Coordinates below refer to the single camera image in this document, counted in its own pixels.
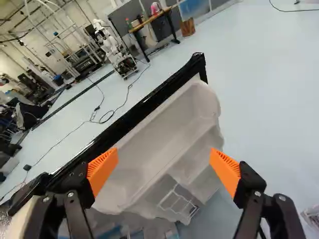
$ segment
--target black frame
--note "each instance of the black frame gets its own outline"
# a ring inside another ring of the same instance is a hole
[[[140,100],[128,112],[87,144],[73,159],[51,175],[46,189],[54,191],[64,177],[74,170],[77,165],[82,162],[88,163],[110,149],[196,74],[199,74],[200,79],[208,84],[205,65],[204,53],[194,53],[180,70]]]

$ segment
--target white robot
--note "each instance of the white robot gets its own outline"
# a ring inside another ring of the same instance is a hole
[[[93,20],[95,35],[113,68],[126,80],[130,74],[138,72],[136,61],[121,42],[118,42],[103,25],[106,25],[103,20]]]

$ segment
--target robotic arm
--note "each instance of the robotic arm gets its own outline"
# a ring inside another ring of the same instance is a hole
[[[69,172],[53,191],[46,191],[50,179],[47,173],[25,185],[8,211],[14,215],[10,238],[56,239],[62,219],[67,218],[71,238],[93,239],[84,209],[92,206],[117,163],[117,150],[111,148]],[[269,224],[271,239],[306,239],[292,199],[264,194],[265,180],[246,162],[238,163],[212,149],[210,164],[234,203],[244,209],[234,239],[256,239],[261,218]]]
[[[131,73],[138,72],[137,64],[130,52],[103,25],[106,25],[103,20],[93,20],[96,38],[116,72],[122,78],[127,79]]]

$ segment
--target black cable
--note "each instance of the black cable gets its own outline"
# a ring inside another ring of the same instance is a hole
[[[130,83],[130,84],[128,85],[128,87],[127,87],[127,93],[126,93],[125,100],[124,100],[123,104],[121,104],[121,105],[120,105],[119,107],[117,107],[115,110],[109,110],[109,111],[107,111],[104,115],[102,115],[102,116],[100,117],[100,119],[99,119],[98,121],[93,121],[94,118],[95,118],[95,116],[94,116],[93,118],[92,118],[92,116],[91,116],[91,119],[90,119],[90,122],[91,122],[91,123],[104,124],[104,123],[108,122],[108,121],[114,116],[114,114],[116,113],[116,111],[118,111],[120,108],[122,108],[122,107],[126,104],[126,102],[128,101],[128,98],[129,98],[130,88],[132,88],[132,87],[133,87],[133,84],[134,84],[136,81],[139,80],[139,78],[142,76],[142,74],[144,73],[144,71],[146,71],[146,70],[151,66],[149,63],[145,63],[145,62],[143,62],[143,61],[141,61],[141,60],[139,60],[139,59],[136,59],[136,60],[142,62],[142,63],[145,64],[145,65],[148,65],[148,67],[146,67],[146,68],[140,73],[139,77],[137,77],[132,83]],[[109,116],[106,120],[102,121],[102,119],[103,119],[105,116],[107,116],[107,115],[110,115],[110,116]]]
[[[110,110],[110,111],[106,112],[106,113],[99,119],[98,122],[93,121],[96,112],[100,109],[100,106],[102,105],[102,103],[104,102],[104,99],[105,99],[105,95],[104,95],[103,91],[100,89],[100,87],[99,87],[98,85],[96,85],[96,87],[97,87],[97,88],[100,90],[100,92],[102,93],[103,98],[102,98],[102,101],[100,102],[100,104],[99,104],[99,105],[94,109],[94,111],[92,112],[91,117],[90,117],[90,120],[86,120],[86,121],[82,122],[78,127],[76,127],[74,130],[72,130],[71,132],[69,132],[63,139],[61,139],[59,142],[57,142],[55,145],[53,145],[42,157],[40,157],[40,158],[38,159],[38,161],[37,161],[34,165],[31,166],[31,168],[33,168],[34,166],[36,166],[54,147],[56,147],[58,144],[60,144],[60,143],[61,143],[64,139],[66,139],[71,133],[73,133],[73,132],[75,132],[76,130],[78,130],[78,129],[79,129],[82,125],[84,125],[85,123],[90,122],[90,123],[104,124],[104,123],[106,123],[107,121],[109,121],[109,120],[112,118],[112,116],[115,114],[115,112],[116,112],[117,110],[119,110],[121,107],[123,107],[123,106],[126,104],[126,102],[127,102],[127,100],[128,100],[128,97],[129,97],[129,90],[130,90],[130,88],[132,88],[133,84],[142,76],[142,74],[144,73],[144,71],[146,71],[146,70],[151,66],[149,63],[145,63],[145,62],[143,62],[143,61],[141,61],[141,60],[138,60],[138,61],[142,62],[143,64],[148,65],[148,67],[146,67],[146,68],[140,73],[139,77],[137,77],[137,79],[135,79],[135,80],[134,80],[131,84],[129,84],[129,86],[127,87],[127,94],[126,94],[126,98],[125,98],[124,103],[123,103],[121,106],[117,107],[115,110]],[[107,120],[101,121],[102,118],[103,118],[105,115],[109,114],[110,112],[112,112],[112,115],[111,115]],[[7,193],[5,193],[5,195],[3,195],[3,196],[0,198],[0,201],[2,201],[2,200],[4,199],[4,197],[5,197],[6,195],[8,195],[10,192],[12,192],[16,187],[21,186],[22,184],[25,184],[26,178],[27,178],[27,176],[28,176],[28,172],[29,172],[29,171],[26,172],[26,175],[25,175],[24,180],[23,180],[20,184],[15,185],[15,186],[14,186],[12,189],[10,189]]]
[[[91,79],[90,79],[89,77],[88,77],[87,79],[88,79],[92,84],[94,84],[93,81],[91,81]],[[100,109],[101,105],[102,105],[103,102],[104,102],[105,95],[104,95],[103,91],[100,89],[100,87],[99,87],[98,85],[95,85],[95,86],[99,89],[99,91],[102,93],[102,96],[103,96],[103,99],[102,99],[102,101],[100,102],[100,104],[94,109],[94,111],[98,111],[98,110]]]
[[[301,10],[281,10],[281,9],[277,8],[276,6],[274,6],[273,3],[271,2],[271,0],[269,0],[269,3],[270,3],[270,5],[271,5],[274,9],[276,9],[276,10],[278,10],[278,11],[281,11],[281,12],[318,11],[318,10],[319,10],[319,8],[315,8],[315,9],[301,9]]]
[[[261,228],[260,225],[258,227],[258,232],[259,232],[259,235],[260,235],[261,239],[267,239],[266,236],[265,236],[265,233],[264,233],[264,231],[263,231],[263,229]]]

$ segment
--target floor cable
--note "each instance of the floor cable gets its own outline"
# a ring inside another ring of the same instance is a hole
[[[319,10],[319,8],[315,8],[315,9],[300,9],[300,10],[281,10],[281,9],[277,8],[277,7],[271,2],[271,0],[268,0],[268,1],[269,1],[270,5],[271,5],[274,9],[276,9],[276,10],[278,10],[278,11],[281,11],[281,12],[318,11],[318,10]]]
[[[63,140],[65,140],[70,134],[72,134],[73,132],[75,132],[76,130],[78,130],[78,129],[79,129],[81,126],[83,126],[85,123],[89,122],[89,123],[104,124],[104,123],[108,122],[108,121],[115,115],[116,111],[118,111],[120,108],[122,108],[122,107],[127,103],[128,97],[129,97],[129,93],[130,93],[130,89],[133,87],[133,84],[134,84],[136,81],[138,81],[138,80],[140,79],[140,77],[142,76],[142,74],[151,66],[149,63],[145,63],[145,62],[143,62],[143,61],[141,61],[141,60],[139,60],[139,59],[136,59],[136,60],[142,62],[142,63],[145,64],[145,65],[147,65],[147,67],[140,73],[140,75],[139,75],[132,83],[130,83],[130,84],[128,85],[126,97],[125,97],[125,100],[124,100],[123,104],[121,104],[121,105],[120,105],[119,107],[117,107],[115,110],[107,111],[104,115],[102,115],[102,116],[100,117],[100,119],[99,119],[98,121],[93,121],[93,120],[95,119],[95,116],[96,116],[96,114],[97,114],[97,111],[101,108],[101,105],[103,104],[104,99],[105,99],[105,95],[104,95],[103,91],[101,90],[101,88],[100,88],[98,85],[96,85],[96,87],[97,87],[97,88],[99,89],[99,91],[102,93],[103,98],[102,98],[101,102],[99,103],[99,105],[98,105],[98,106],[94,109],[94,111],[92,112],[92,114],[91,114],[91,116],[90,116],[90,119],[89,119],[89,120],[86,120],[86,121],[84,121],[84,122],[82,122],[78,127],[76,127],[74,130],[72,130],[71,132],[69,132],[64,138],[62,138],[62,139],[61,139],[60,141],[58,141],[55,145],[53,145],[42,157],[40,157],[40,158],[37,160],[37,162],[36,162],[34,165],[31,166],[31,169],[32,169],[34,166],[36,166],[54,147],[56,147],[57,145],[59,145],[59,144],[60,144]],[[102,119],[103,119],[106,115],[108,115],[108,114],[111,114],[111,115],[110,115],[106,120],[102,121]],[[7,193],[5,193],[5,194],[0,198],[0,201],[2,201],[2,200],[5,198],[6,195],[8,195],[10,192],[12,192],[12,191],[13,191],[14,189],[16,189],[17,187],[20,186],[19,189],[21,189],[21,188],[25,185],[25,181],[26,181],[26,178],[27,178],[27,176],[28,176],[28,172],[29,172],[29,171],[26,172],[26,175],[25,175],[24,180],[23,180],[21,183],[15,185],[15,186],[14,186],[12,189],[10,189]]]

